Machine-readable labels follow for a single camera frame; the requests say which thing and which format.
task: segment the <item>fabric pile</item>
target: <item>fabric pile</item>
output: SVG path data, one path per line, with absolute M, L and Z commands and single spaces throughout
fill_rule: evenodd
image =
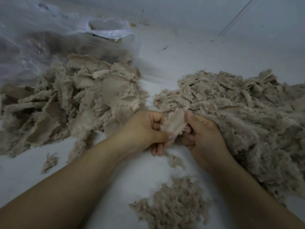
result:
M 188 176 L 172 178 L 169 187 L 163 183 L 160 190 L 155 192 L 152 203 L 142 198 L 129 207 L 133 209 L 139 221 L 147 221 L 148 228 L 196 228 L 203 217 L 203 224 L 208 222 L 208 209 L 211 201 L 204 199 L 203 190 L 197 182 L 192 182 Z
M 53 63 L 34 87 L 5 84 L 0 89 L 0 155 L 15 157 L 32 146 L 77 139 L 68 162 L 87 149 L 92 130 L 115 133 L 145 106 L 140 71 L 124 62 L 71 54 L 67 65 Z
M 163 128 L 180 134 L 191 109 L 218 125 L 234 158 L 279 202 L 305 197 L 305 84 L 280 84 L 271 70 L 246 80 L 200 71 L 179 87 L 155 96 Z

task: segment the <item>human skin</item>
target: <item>human skin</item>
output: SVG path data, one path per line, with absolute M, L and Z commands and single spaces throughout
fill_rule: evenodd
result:
M 297 216 L 272 198 L 231 156 L 217 125 L 186 114 L 181 142 L 220 189 L 239 229 L 304 229 Z
M 76 228 L 125 158 L 151 145 L 162 154 L 162 143 L 173 139 L 159 131 L 162 121 L 156 111 L 136 113 L 118 133 L 1 208 L 0 228 Z

